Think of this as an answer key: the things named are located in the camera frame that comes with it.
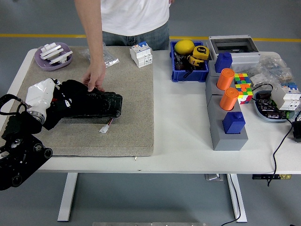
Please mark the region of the person's right hand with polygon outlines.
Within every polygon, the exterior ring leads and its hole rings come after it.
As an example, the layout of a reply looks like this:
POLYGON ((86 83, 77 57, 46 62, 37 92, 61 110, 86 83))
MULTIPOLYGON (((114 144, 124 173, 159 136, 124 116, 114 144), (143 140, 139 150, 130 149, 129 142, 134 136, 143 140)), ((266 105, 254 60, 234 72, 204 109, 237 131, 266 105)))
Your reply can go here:
POLYGON ((91 92, 94 88, 104 92, 103 81, 105 78, 105 63, 90 63, 86 73, 82 77, 82 83, 91 92))

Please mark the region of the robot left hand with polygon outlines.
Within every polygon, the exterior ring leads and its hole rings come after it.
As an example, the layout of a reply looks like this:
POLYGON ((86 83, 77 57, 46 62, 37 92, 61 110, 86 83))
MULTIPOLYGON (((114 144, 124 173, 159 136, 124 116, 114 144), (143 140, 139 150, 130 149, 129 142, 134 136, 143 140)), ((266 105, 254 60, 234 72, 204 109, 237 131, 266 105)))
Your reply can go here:
POLYGON ((34 111, 45 115, 46 110, 52 102, 55 86, 58 85, 61 85, 60 81, 48 78, 30 86, 25 100, 29 105, 27 111, 34 111))

